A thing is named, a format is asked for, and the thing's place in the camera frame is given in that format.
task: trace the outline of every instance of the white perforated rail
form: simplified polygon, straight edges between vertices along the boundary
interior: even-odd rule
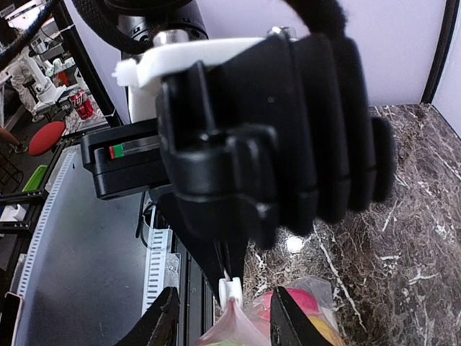
[[[155,229],[153,227],[155,214],[156,207],[154,206],[147,241],[149,248],[146,253],[142,315],[144,315],[164,289],[166,254],[170,252],[168,243],[171,230]]]
[[[67,170],[69,169],[70,165],[73,162],[73,158],[76,155],[76,152],[71,152],[66,154],[66,158],[64,159],[63,165],[61,166],[58,176],[51,188],[50,194],[46,200],[45,205],[43,206],[42,213],[40,214],[40,218],[38,220],[37,227],[35,228],[34,236],[32,238],[32,242],[29,246],[29,251],[27,253],[27,259],[24,264],[24,268],[21,274],[21,280],[19,281],[19,287],[17,293],[21,297],[25,297],[27,292],[27,286],[29,285],[30,274],[34,267],[35,258],[37,256],[38,248],[40,247],[40,241],[42,240],[43,231],[45,230],[46,224],[50,217],[50,212],[53,207],[53,204],[56,199],[56,195],[58,194],[59,189],[64,181],[64,177],[66,175]]]

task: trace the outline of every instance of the green object on shelf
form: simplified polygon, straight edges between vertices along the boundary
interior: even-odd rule
[[[38,190],[38,187],[40,186],[40,183],[42,182],[47,169],[48,169],[48,165],[46,164],[40,165],[35,170],[34,174],[32,174],[32,176],[30,177],[29,181],[27,182],[26,186],[24,186],[24,189],[22,189],[22,191],[31,192],[31,191]]]

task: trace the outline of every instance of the red stool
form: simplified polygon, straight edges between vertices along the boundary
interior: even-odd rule
[[[52,149],[61,139],[66,124],[62,121],[54,121],[43,126],[32,138],[29,144],[29,154],[40,156]]]

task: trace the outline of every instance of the plastic bag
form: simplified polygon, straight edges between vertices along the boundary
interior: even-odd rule
[[[337,332],[338,327],[332,310],[334,307],[333,294],[328,281],[305,277],[293,281],[285,288],[326,340],[333,346],[345,346]],[[245,308],[245,314],[249,320],[268,338],[270,337],[272,294],[273,292],[268,292],[262,295]]]
[[[197,343],[197,346],[270,346],[265,337],[248,319],[235,299],[230,299],[224,314]]]

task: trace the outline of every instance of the smartphone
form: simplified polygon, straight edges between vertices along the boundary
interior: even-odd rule
[[[16,344],[16,333],[24,300],[17,294],[5,294],[4,307],[0,319],[0,346]]]

